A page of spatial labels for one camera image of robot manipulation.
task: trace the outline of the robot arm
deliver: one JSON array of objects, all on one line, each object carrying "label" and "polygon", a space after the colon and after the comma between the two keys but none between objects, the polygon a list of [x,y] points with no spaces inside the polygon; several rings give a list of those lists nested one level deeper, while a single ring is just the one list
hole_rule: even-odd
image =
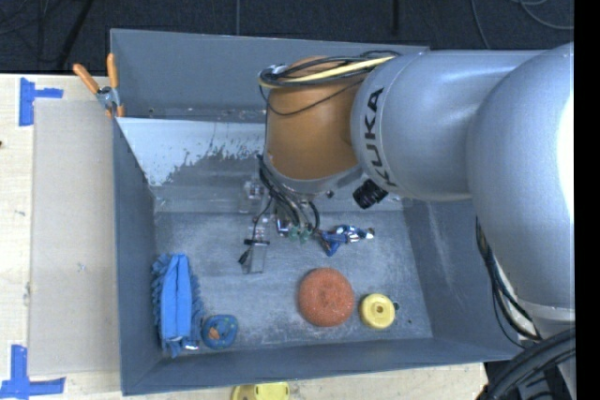
[{"label": "robot arm", "polygon": [[471,199],[519,303],[553,335],[575,322],[573,49],[371,52],[283,68],[279,84],[264,77],[264,166],[307,199],[366,175],[362,208],[387,192]]}]

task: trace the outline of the bin floor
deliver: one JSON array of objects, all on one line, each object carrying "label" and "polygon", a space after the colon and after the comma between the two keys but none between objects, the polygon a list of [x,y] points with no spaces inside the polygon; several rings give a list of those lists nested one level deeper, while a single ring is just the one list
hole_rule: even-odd
[{"label": "bin floor", "polygon": [[[157,252],[187,255],[206,316],[236,316],[239,330],[229,350],[432,336],[400,199],[364,211],[353,201],[357,185],[342,187],[332,199],[317,198],[323,230],[371,227],[375,238],[344,244],[329,258],[316,239],[301,244],[279,237],[269,223],[263,273],[244,274],[238,259],[248,248],[244,239],[258,206],[240,214],[240,196],[244,182],[257,175],[254,156],[264,146],[264,125],[129,118],[119,123],[155,199]],[[298,312],[299,283],[319,267],[338,269],[352,284],[356,309],[337,327],[315,327]],[[396,321],[382,331],[358,315],[361,298],[374,292],[398,304]]]},{"label": "bin floor", "polygon": [[[160,213],[156,217],[159,253],[185,253],[198,276],[206,315],[237,317],[239,331],[230,349],[328,344],[431,336],[411,243],[402,212],[323,214],[322,227],[345,223],[375,229],[375,238],[343,244],[326,257],[317,240],[304,244],[268,228],[271,244],[262,274],[243,274],[238,259],[246,250],[250,215]],[[352,284],[354,314],[337,327],[315,327],[299,314],[300,281],[318,267],[342,272]],[[360,299],[380,292],[398,305],[386,330],[373,330],[358,315]],[[212,352],[201,347],[196,353]]]}]

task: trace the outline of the round sponge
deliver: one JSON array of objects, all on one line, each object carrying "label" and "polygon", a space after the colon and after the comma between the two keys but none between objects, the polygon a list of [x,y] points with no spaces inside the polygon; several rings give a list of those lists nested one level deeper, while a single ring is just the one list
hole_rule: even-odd
[{"label": "round sponge", "polygon": [[300,314],[318,327],[344,323],[354,310],[354,292],[348,279],[332,268],[311,271],[298,290]]}]

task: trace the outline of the blue cloth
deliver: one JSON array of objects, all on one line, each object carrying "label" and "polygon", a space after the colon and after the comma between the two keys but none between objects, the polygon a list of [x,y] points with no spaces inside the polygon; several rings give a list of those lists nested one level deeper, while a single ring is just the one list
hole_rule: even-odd
[{"label": "blue cloth", "polygon": [[198,279],[184,254],[163,254],[152,266],[155,324],[162,348],[175,358],[183,348],[198,348],[203,315]]}]

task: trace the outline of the gray bin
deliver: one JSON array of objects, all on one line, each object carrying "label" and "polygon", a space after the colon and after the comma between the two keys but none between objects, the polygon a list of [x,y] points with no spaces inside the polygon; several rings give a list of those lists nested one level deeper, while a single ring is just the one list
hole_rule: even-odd
[{"label": "gray bin", "polygon": [[[469,201],[430,203],[388,196],[362,211],[348,185],[317,199],[322,226],[354,223],[375,239],[328,258],[316,241],[278,238],[262,274],[237,259],[254,212],[240,213],[264,130],[256,77],[313,54],[423,47],[112,30],[111,50],[127,118],[113,123],[121,384],[125,395],[322,378],[445,364],[507,360],[513,331],[495,315],[475,242]],[[186,253],[207,315],[239,321],[226,350],[171,359],[160,348],[151,266]],[[352,284],[356,311],[340,327],[298,314],[295,292],[310,270],[330,266]],[[373,292],[397,302],[394,324],[369,329],[358,316]]]}]

